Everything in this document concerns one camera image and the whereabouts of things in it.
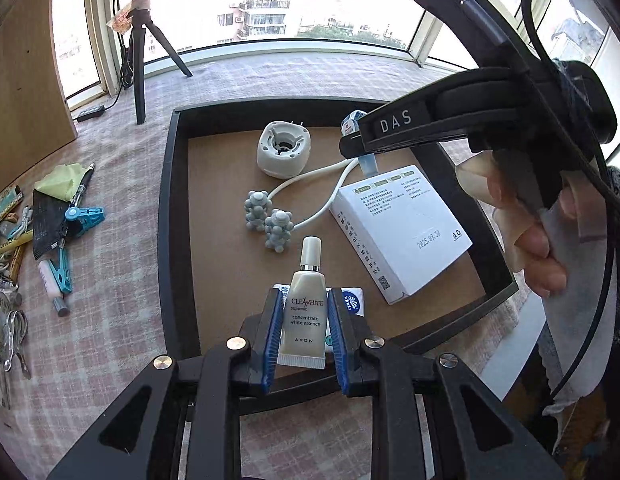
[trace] tube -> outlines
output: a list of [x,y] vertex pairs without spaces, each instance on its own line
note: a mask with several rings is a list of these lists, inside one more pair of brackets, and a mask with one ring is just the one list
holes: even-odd
[[277,364],[325,368],[325,330],[328,297],[319,272],[321,239],[303,239],[301,269],[295,272],[283,311],[283,329]]
[[56,315],[58,317],[65,317],[70,314],[70,309],[68,309],[64,301],[64,295],[61,293],[59,286],[56,285],[55,277],[52,274],[52,270],[50,270],[49,260],[41,260],[39,262],[39,274],[46,288],[46,294],[55,307]]

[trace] yellow cloth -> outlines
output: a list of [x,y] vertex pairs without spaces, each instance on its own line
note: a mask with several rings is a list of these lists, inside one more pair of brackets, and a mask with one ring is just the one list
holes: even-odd
[[70,202],[86,171],[88,171],[87,168],[82,168],[80,164],[57,166],[52,173],[35,182],[34,189],[59,200]]

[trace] finger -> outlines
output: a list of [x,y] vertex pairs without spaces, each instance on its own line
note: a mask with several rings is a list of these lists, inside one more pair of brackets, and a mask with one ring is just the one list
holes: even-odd
[[541,224],[531,225],[514,244],[534,256],[546,258],[550,254],[550,240]]
[[576,220],[576,201],[571,187],[564,187],[558,196],[558,204],[565,218]]
[[562,171],[569,186],[558,196],[563,215],[575,220],[581,241],[600,240],[607,236],[605,199],[581,171]]
[[536,224],[536,220],[519,200],[512,202],[505,209],[494,209],[492,218],[503,238],[503,253],[507,267],[512,272],[519,272],[532,255],[528,254],[525,248],[520,248],[516,242]]
[[456,166],[456,178],[468,195],[491,206],[503,208],[516,198],[492,152],[481,152]]
[[536,294],[547,298],[565,289],[568,275],[554,258],[530,257],[525,265],[525,283]]

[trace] wall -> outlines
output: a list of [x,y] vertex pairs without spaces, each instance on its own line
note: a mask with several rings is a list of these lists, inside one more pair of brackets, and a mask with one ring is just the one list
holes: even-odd
[[0,27],[0,192],[76,138],[52,43],[52,0],[17,0]]

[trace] pen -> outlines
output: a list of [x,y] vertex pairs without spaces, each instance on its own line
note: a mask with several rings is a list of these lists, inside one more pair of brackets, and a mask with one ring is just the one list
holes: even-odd
[[76,193],[74,193],[74,196],[72,197],[72,202],[70,203],[71,206],[79,207],[79,203],[84,197],[85,190],[87,189],[88,183],[92,178],[92,173],[94,173],[94,162],[90,166],[88,166],[88,171],[86,171],[84,177],[82,177],[81,183],[79,184]]

